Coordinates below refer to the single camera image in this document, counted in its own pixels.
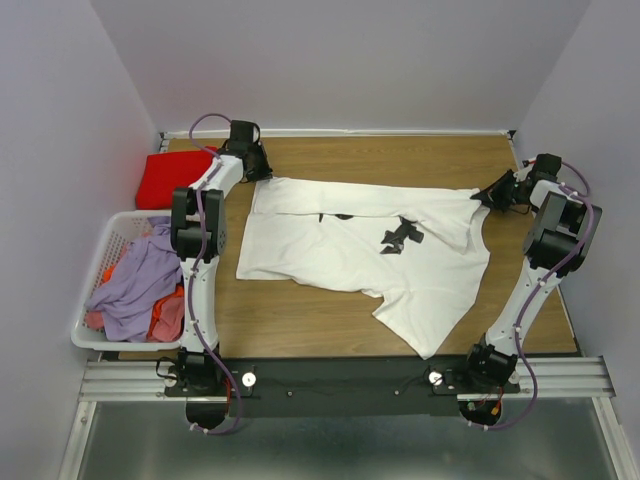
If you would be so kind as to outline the white t-shirt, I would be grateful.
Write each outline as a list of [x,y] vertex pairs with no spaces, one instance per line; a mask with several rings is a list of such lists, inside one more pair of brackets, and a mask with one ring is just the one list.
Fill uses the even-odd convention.
[[373,317],[420,357],[475,304],[490,252],[472,189],[274,178],[257,184],[236,277],[381,299]]

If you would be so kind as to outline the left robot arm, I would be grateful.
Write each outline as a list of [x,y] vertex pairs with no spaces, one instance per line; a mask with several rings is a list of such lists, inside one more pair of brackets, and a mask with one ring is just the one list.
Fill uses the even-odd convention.
[[[219,150],[194,138],[195,128],[206,119],[221,119],[229,127],[229,137]],[[224,379],[231,392],[238,395],[240,389],[233,374],[216,352],[215,280],[228,241],[225,200],[238,184],[271,179],[273,169],[260,127],[253,122],[206,113],[191,125],[188,138],[194,147],[211,156],[211,163],[197,180],[172,194],[170,241],[180,260],[185,293],[182,349],[189,357],[204,357],[189,368],[187,382],[197,393],[209,395]]]

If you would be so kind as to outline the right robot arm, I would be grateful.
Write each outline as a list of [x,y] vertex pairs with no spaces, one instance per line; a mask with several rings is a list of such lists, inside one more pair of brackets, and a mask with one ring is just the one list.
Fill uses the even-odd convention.
[[522,269],[509,299],[494,324],[483,334],[460,367],[460,379],[469,390],[504,386],[523,359],[523,344],[550,293],[578,270],[589,251],[602,209],[583,193],[558,179],[568,167],[561,157],[543,153],[507,171],[497,181],[471,196],[482,205],[505,212],[525,206],[535,213],[524,240]]

